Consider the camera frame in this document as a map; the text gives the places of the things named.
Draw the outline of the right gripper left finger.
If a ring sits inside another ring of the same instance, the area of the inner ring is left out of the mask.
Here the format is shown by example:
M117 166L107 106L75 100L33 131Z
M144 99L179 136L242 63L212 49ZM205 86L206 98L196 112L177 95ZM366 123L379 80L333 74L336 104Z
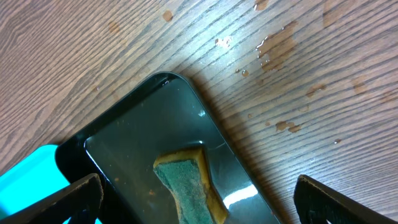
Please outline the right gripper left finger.
M92 173L33 205L11 215L1 224L94 223L104 192L98 174Z

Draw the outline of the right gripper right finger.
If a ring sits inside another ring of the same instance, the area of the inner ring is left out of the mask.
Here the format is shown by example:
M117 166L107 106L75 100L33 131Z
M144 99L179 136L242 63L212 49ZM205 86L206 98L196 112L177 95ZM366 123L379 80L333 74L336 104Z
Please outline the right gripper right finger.
M294 204L304 224L397 224L307 175L297 179Z

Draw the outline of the green yellow sponge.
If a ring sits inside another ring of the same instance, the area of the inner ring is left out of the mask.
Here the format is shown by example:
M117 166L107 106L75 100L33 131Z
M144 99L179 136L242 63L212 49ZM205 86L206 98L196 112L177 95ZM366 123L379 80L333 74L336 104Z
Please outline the green yellow sponge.
M160 155L153 170L174 198L179 223L226 221L228 210L212 183L204 148L188 147Z

